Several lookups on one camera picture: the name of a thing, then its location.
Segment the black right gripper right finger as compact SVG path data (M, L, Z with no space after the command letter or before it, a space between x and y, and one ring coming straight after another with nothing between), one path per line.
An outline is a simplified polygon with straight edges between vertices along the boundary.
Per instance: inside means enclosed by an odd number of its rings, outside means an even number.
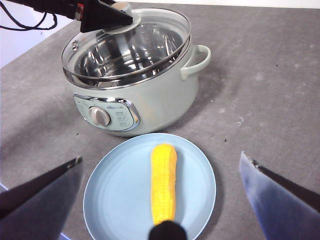
M269 170L244 152L239 171L267 240L318 240L320 195Z

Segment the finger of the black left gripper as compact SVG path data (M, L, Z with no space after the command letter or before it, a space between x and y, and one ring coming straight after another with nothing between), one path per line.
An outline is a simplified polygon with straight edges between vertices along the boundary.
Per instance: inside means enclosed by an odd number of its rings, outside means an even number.
M120 28L133 23L133 17L124 10L127 4L115 0L80 0L80 32Z

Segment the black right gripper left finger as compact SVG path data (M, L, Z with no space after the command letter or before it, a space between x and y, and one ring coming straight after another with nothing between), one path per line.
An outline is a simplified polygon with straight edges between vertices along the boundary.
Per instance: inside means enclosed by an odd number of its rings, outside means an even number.
M76 157L0 194L2 240L57 240L83 181Z

